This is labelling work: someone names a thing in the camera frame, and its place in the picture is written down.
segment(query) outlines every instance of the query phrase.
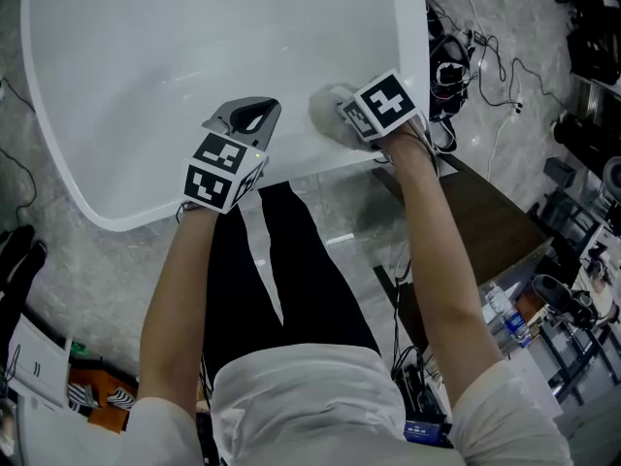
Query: white t-shirt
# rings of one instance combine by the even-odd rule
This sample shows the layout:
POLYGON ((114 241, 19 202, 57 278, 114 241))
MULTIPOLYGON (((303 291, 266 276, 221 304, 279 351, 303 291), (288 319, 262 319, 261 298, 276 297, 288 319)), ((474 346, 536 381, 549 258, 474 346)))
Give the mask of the white t-shirt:
MULTIPOLYGON (((453 410, 453 449, 404 438, 403 398, 381 358, 359 347, 266 349, 220 370, 213 436, 229 466, 572 464, 565 439, 504 362, 453 410)), ((162 399, 130 414, 119 465, 203 464, 194 419, 162 399)))

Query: person's left arm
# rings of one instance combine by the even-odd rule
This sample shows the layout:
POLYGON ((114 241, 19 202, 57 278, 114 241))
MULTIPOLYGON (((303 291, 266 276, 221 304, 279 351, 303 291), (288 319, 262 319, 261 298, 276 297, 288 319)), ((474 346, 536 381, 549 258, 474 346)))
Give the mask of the person's left arm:
POLYGON ((138 399, 158 397, 196 414, 207 271, 218 214, 183 215, 147 311, 140 343, 138 399))

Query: person's right arm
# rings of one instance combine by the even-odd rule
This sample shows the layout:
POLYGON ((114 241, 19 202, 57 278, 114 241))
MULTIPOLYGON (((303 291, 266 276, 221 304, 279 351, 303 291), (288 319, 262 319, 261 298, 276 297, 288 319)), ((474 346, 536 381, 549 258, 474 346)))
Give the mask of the person's right arm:
POLYGON ((416 299, 454 406, 501 355, 485 324, 473 268, 429 155, 407 133, 392 134, 382 145, 393 158, 404 193, 416 299))

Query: shirt sleeve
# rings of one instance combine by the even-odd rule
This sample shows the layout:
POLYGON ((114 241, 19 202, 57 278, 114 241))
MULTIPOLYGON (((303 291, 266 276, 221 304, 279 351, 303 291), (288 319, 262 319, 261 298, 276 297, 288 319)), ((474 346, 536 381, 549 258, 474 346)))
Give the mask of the shirt sleeve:
POLYGON ((116 466, 204 464, 196 423, 181 407, 164 399, 139 400, 121 440, 116 466))
POLYGON ((469 466, 572 464, 554 421, 526 395, 504 361, 459 398, 449 438, 469 466))

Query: white cabinet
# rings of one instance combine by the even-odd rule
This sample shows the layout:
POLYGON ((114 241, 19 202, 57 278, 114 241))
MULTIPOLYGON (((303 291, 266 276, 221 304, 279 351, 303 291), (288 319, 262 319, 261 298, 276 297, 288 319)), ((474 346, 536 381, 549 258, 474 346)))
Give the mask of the white cabinet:
POLYGON ((9 386, 18 394, 66 407, 70 348, 71 341, 59 347, 22 315, 9 343, 9 363, 18 351, 9 386))

